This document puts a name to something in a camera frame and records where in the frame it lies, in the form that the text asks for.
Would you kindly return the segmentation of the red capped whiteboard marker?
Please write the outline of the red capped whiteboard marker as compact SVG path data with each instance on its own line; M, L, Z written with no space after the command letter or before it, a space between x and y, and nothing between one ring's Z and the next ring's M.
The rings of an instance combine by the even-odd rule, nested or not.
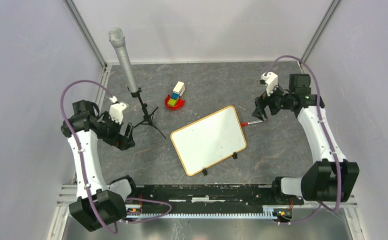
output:
M254 124L260 124L260 123L265 123L263 120L255 120L255 121L249 121L249 122L242 122L240 125L242 127L248 126L248 125L254 125Z

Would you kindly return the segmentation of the yellow framed whiteboard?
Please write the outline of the yellow framed whiteboard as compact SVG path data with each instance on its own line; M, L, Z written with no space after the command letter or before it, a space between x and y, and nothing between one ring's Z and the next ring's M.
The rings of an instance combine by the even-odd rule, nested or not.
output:
M170 140L188 176L196 175L247 147L232 105L172 132Z

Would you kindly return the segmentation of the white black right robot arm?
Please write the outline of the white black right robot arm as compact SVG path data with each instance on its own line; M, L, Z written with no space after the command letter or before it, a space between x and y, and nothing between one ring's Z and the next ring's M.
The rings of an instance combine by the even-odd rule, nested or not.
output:
M311 77L295 73L289 76L288 89L278 84L278 75L264 73L260 83L265 92L255 99L253 117L267 120L281 110L294 113L305 131L312 152L313 164L302 177L277 177L272 183L271 199L283 204L291 196L316 202L346 202L359 175L359 167L349 162L338 147L326 119L322 98L311 93Z

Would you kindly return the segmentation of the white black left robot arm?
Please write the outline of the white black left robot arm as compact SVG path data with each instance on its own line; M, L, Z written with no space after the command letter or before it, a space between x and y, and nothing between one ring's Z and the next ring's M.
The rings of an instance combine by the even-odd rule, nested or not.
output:
M99 140L121 151L135 146L131 123L120 133L127 107L115 100L108 111L100 113L94 102L80 100L73 103L70 118L62 113L61 131L72 150L77 176L77 200L69 205L69 211L90 232L126 218L125 203L132 204L139 197L129 175L106 184L98 155Z

